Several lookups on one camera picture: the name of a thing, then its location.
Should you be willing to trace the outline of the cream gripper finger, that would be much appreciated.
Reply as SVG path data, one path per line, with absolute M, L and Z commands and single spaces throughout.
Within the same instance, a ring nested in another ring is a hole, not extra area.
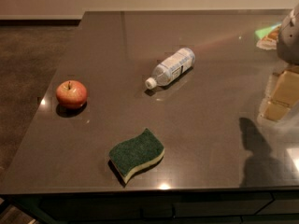
M 299 66 L 289 64 L 280 73 L 273 73 L 267 83 L 262 116 L 280 121 L 299 102 Z

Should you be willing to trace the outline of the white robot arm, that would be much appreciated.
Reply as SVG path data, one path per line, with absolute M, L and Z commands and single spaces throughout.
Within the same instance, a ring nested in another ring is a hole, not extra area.
M 299 5 L 278 29 L 277 53 L 287 66 L 270 76 L 260 108 L 261 116 L 271 121 L 283 119 L 299 102 Z

